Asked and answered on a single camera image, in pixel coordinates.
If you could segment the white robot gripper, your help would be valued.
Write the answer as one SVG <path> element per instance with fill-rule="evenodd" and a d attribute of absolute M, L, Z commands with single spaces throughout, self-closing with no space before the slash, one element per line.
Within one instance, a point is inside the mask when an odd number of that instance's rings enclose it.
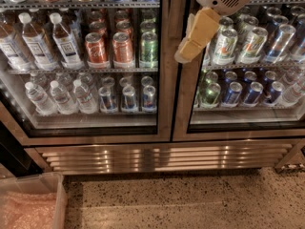
<path fill-rule="evenodd" d="M 252 0 L 196 1 L 207 8 L 188 17 L 186 35 L 174 55 L 174 59 L 181 64 L 192 62 L 212 40 L 219 27 L 220 15 L 232 15 Z"/>

